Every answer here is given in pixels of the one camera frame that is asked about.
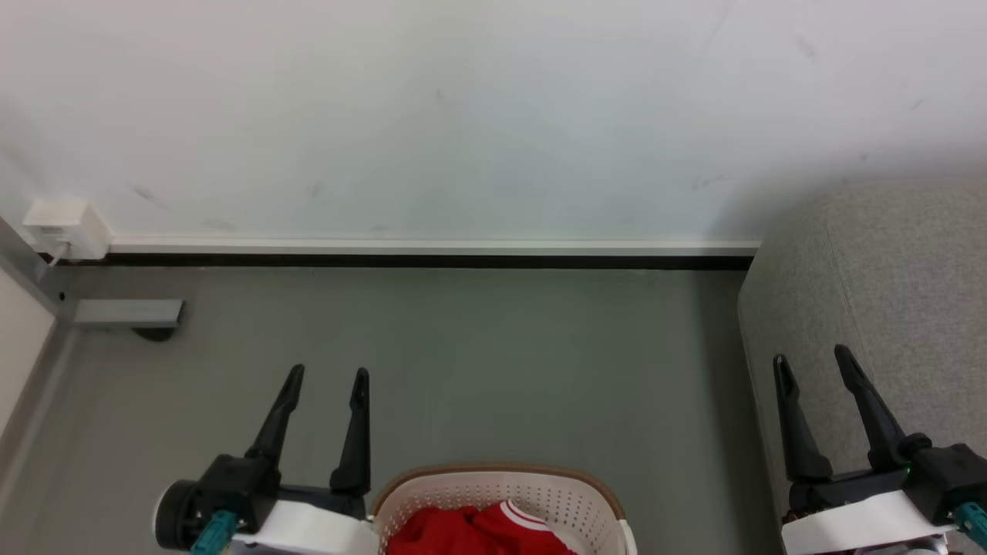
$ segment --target white baseboard trim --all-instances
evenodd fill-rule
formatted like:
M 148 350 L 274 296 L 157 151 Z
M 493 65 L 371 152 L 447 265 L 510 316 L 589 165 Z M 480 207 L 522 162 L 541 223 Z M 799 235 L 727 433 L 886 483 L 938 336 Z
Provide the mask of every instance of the white baseboard trim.
M 760 241 L 422 241 L 116 237 L 112 253 L 237 255 L 753 256 Z

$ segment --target white wall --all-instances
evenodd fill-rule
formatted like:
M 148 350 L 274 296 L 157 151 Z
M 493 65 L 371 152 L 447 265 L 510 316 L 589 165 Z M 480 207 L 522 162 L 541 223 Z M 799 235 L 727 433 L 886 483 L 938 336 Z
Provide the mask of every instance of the white wall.
M 0 270 L 0 434 L 17 406 L 53 324 L 54 315 Z
M 0 214 L 84 196 L 118 249 L 756 240 L 814 190 L 987 173 L 977 0 L 0 0 L 0 14 Z

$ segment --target brown basket rim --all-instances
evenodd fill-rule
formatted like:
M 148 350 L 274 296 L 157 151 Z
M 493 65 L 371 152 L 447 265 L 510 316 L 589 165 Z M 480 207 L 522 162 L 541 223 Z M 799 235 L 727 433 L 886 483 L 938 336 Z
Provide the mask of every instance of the brown basket rim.
M 458 474 L 464 472 L 526 472 L 528 474 L 547 474 L 550 476 L 571 478 L 573 480 L 578 480 L 589 484 L 594 490 L 599 492 L 600 495 L 603 496 L 603 499 L 607 501 L 607 504 L 610 506 L 610 510 L 613 511 L 613 514 L 617 520 L 624 520 L 626 518 L 624 515 L 624 508 L 621 507 L 620 502 L 617 501 L 617 496 L 610 491 L 610 488 L 608 488 L 606 484 L 597 480 L 591 474 L 581 470 L 576 470 L 574 468 L 545 466 L 540 464 L 525 464 L 521 462 L 453 463 L 413 468 L 402 473 L 394 480 L 391 480 L 391 483 L 384 488 L 384 491 L 377 498 L 377 502 L 374 503 L 373 511 L 371 511 L 370 515 L 376 518 L 377 515 L 380 514 L 381 508 L 384 506 L 384 502 L 391 497 L 391 494 L 393 494 L 395 490 L 406 482 L 416 478 L 423 478 L 425 476 L 435 476 L 438 474 Z

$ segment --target black baseboard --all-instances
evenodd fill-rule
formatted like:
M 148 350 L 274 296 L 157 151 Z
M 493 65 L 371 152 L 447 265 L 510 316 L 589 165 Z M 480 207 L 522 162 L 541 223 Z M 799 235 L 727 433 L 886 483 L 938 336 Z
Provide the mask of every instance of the black baseboard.
M 753 257 L 108 254 L 74 266 L 740 270 Z

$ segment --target red clothing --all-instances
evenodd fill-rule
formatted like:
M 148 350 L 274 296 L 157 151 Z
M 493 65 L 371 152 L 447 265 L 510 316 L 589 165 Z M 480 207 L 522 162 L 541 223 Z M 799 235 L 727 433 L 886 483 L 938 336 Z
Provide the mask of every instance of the red clothing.
M 387 544 L 387 555 L 575 555 L 552 530 L 510 501 L 482 511 L 422 509 Z

